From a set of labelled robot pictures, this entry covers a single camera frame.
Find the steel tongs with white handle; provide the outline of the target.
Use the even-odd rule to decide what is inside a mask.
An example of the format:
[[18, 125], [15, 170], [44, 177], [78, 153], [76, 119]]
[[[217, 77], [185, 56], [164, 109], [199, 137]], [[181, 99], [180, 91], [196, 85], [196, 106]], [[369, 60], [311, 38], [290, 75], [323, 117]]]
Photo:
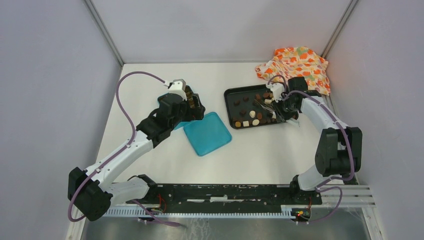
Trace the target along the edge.
[[261, 117], [259, 117], [260, 112], [256, 112], [256, 118], [262, 125], [288, 123], [295, 127], [300, 126], [298, 113], [294, 113], [291, 118], [285, 119], [283, 113], [276, 109], [271, 102], [265, 103], [262, 100], [255, 99], [252, 105], [255, 107], [259, 107], [263, 111], [263, 113], [261, 113]]

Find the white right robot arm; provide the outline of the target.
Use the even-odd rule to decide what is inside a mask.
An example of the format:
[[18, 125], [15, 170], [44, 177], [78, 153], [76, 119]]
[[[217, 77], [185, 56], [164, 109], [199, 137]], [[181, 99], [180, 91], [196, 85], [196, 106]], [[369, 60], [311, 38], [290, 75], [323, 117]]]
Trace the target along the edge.
[[295, 176], [289, 199], [302, 204], [309, 191], [318, 190], [332, 180], [350, 181], [362, 164], [363, 133], [340, 120], [326, 105], [317, 90], [310, 90], [304, 77], [287, 82], [267, 83], [273, 94], [272, 107], [278, 121], [297, 123], [297, 114], [304, 114], [319, 131], [314, 165]]

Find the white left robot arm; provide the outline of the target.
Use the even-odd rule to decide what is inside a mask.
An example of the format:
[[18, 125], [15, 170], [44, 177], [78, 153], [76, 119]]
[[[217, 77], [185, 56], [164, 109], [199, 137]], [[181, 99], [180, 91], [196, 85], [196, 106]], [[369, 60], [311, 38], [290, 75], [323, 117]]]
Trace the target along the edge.
[[157, 190], [143, 178], [125, 182], [115, 179], [135, 160], [169, 138], [179, 123], [202, 120], [206, 110], [197, 93], [190, 93], [187, 99], [166, 93], [158, 98], [158, 103], [158, 108], [138, 125], [131, 126], [131, 136], [106, 158], [86, 169], [75, 167], [70, 171], [67, 197], [71, 222], [83, 218], [96, 221], [111, 206], [130, 200], [140, 199], [145, 204], [156, 200]]

